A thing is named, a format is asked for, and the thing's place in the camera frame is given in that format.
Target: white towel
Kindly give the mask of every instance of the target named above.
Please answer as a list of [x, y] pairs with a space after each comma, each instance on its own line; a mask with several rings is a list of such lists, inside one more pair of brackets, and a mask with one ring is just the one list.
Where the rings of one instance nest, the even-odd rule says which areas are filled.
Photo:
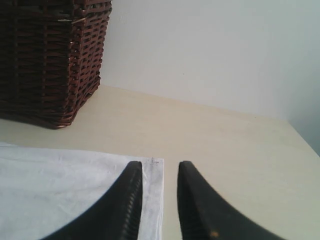
[[142, 162], [139, 240], [161, 240], [164, 160], [0, 143], [0, 239], [41, 239], [74, 220]]

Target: table surface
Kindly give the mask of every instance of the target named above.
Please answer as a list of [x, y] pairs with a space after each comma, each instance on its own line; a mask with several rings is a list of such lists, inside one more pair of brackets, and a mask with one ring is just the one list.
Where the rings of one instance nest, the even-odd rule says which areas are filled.
[[320, 158], [281, 120], [101, 86], [72, 126], [0, 120], [0, 142], [165, 159], [162, 238], [181, 239], [178, 164], [288, 240], [320, 239]]

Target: woven basket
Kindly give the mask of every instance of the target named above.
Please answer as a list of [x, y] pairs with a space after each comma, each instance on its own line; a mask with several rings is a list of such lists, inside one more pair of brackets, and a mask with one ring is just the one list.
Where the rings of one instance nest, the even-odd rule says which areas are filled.
[[100, 84], [111, 0], [0, 1], [0, 117], [69, 126]]

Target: basket weave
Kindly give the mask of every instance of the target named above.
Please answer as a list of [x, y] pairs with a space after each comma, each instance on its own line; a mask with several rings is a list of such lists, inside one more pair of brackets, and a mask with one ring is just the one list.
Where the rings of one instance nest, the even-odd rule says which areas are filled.
[[69, 126], [100, 84], [111, 0], [0, 1], [0, 117]]

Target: white wall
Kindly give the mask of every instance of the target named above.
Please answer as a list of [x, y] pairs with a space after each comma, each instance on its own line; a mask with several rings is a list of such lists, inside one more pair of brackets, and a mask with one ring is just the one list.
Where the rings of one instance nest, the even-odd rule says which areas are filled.
[[288, 119], [320, 153], [320, 1], [114, 0], [102, 83]]

